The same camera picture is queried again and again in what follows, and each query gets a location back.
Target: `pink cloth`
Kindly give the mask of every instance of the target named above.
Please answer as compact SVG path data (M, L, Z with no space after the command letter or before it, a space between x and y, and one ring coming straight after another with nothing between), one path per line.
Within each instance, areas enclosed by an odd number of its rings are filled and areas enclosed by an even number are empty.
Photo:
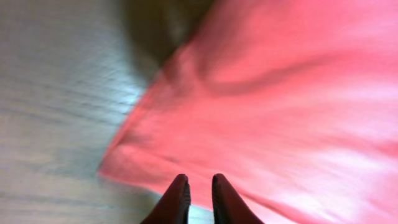
M102 176L266 223L398 223L398 3L221 0L132 111Z

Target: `floor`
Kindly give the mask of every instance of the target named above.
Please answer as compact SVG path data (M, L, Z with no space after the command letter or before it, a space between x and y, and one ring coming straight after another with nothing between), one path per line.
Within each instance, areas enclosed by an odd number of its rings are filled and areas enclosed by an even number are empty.
M0 223L130 224L150 212L158 195L96 169L209 2L0 0ZM190 223L211 222L191 209Z

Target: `wooden floor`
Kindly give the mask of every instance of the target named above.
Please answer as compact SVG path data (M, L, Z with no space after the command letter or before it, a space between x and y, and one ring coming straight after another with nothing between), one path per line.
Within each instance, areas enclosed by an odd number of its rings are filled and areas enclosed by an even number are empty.
M196 21L208 5L192 2ZM157 66L192 26L174 23L166 40L140 43L145 26L127 29L137 12L121 11L124 3L0 0L0 223L139 223L159 198L101 180L96 169ZM145 7L143 21L153 6ZM157 34L172 29L164 25ZM211 216L192 208L190 223Z

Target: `pink blanket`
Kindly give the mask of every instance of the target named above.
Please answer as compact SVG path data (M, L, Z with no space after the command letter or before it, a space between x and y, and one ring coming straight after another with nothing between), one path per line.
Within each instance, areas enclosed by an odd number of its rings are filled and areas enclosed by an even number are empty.
M101 175L163 193L223 173L266 223L398 223L398 3L219 0Z

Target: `pink fabric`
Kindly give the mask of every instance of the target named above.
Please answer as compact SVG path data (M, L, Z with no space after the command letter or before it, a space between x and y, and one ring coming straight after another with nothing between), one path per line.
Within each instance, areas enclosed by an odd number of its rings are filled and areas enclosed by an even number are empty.
M223 173L266 223L398 223L398 4L223 0L100 174L163 193Z

